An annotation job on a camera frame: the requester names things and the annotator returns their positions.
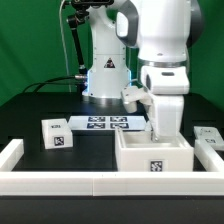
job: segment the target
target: green backdrop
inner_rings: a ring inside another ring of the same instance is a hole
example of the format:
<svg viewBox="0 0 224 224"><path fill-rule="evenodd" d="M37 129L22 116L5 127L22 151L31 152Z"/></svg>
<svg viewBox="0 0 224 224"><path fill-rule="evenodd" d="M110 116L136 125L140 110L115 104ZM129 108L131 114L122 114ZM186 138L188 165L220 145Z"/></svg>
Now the green backdrop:
<svg viewBox="0 0 224 224"><path fill-rule="evenodd" d="M59 7L61 0L0 1L0 104L26 86L66 76ZM224 110L224 1L199 0L205 30L190 49L191 91L203 95ZM70 73L77 73L76 53L66 24L73 9L63 10ZM79 28L85 63L91 66L91 34L88 24ZM136 50L128 64L136 74ZM42 91L68 91L66 86L47 86Z"/></svg>

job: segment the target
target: cable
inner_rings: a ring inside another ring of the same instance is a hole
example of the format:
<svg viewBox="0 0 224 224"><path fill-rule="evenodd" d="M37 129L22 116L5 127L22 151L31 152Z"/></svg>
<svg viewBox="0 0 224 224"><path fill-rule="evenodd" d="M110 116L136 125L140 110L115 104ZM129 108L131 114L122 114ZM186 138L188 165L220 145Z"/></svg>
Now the cable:
<svg viewBox="0 0 224 224"><path fill-rule="evenodd" d="M25 93L29 88L33 87L33 86L36 86L36 85L78 85L78 84L82 84L82 83L74 83L74 84L71 84L71 83L53 83L53 82L38 82L38 83L33 83L29 86L27 86L23 91L22 93Z"/></svg>
<svg viewBox="0 0 224 224"><path fill-rule="evenodd" d="M55 82L55 81L60 81L60 80L66 80L66 79L75 79L75 76L74 75L71 75L71 76L67 76L67 77L57 77L57 78L53 78L53 79L49 79L45 82ZM39 86L37 86L33 92L37 92L39 89L41 89L45 84L45 82L43 82L43 84L40 84Z"/></svg>
<svg viewBox="0 0 224 224"><path fill-rule="evenodd" d="M138 79L132 79L130 82L127 83L126 87L128 87L133 82L138 82Z"/></svg>
<svg viewBox="0 0 224 224"><path fill-rule="evenodd" d="M64 57L65 57L66 73L67 73L67 76L70 76L68 54L67 54L67 49L65 44L64 27L63 27L63 21L62 21L62 8L63 8L63 5L65 4L65 1L66 0L61 1L61 5L59 9L59 21L60 21L61 39L62 39L62 45L63 45L63 51L64 51Z"/></svg>

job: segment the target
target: white block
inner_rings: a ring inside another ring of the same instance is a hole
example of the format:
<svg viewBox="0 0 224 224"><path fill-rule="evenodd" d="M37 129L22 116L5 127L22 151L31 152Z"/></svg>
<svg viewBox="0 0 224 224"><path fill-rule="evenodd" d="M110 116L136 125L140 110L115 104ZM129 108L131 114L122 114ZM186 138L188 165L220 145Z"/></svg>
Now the white block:
<svg viewBox="0 0 224 224"><path fill-rule="evenodd" d="M224 161L204 139L195 141L195 155L208 172L224 172Z"/></svg>
<svg viewBox="0 0 224 224"><path fill-rule="evenodd" d="M72 131L65 119L42 120L45 149L73 147Z"/></svg>
<svg viewBox="0 0 224 224"><path fill-rule="evenodd" d="M224 151L224 141L217 128L213 127L194 127L197 139L205 140L212 148Z"/></svg>
<svg viewBox="0 0 224 224"><path fill-rule="evenodd" d="M23 154L23 140L13 139L0 153L0 171L12 171Z"/></svg>
<svg viewBox="0 0 224 224"><path fill-rule="evenodd" d="M119 171L192 171L193 148L181 134L152 142L150 132L115 131L115 154Z"/></svg>

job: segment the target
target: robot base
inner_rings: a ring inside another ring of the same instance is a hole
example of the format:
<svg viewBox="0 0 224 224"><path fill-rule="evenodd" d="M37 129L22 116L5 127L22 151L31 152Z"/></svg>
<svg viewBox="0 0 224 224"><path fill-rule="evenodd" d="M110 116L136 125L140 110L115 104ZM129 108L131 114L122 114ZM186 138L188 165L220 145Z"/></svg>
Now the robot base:
<svg viewBox="0 0 224 224"><path fill-rule="evenodd" d="M151 132L115 131L115 153L119 171L193 171L194 149L181 134L151 141Z"/></svg>
<svg viewBox="0 0 224 224"><path fill-rule="evenodd" d="M85 93L83 93L82 95L82 100L85 102L90 102L90 103L95 103L95 104L100 104L105 106L122 104L121 99L118 99L118 98L97 98L97 97L89 96Z"/></svg>

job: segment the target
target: warning label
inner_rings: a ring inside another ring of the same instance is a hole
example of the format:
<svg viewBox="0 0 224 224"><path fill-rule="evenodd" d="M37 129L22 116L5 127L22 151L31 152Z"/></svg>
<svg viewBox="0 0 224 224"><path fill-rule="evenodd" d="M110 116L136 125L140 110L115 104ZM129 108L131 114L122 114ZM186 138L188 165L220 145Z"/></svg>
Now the warning label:
<svg viewBox="0 0 224 224"><path fill-rule="evenodd" d="M111 58L107 60L107 63L104 65L104 68L115 68L114 62Z"/></svg>

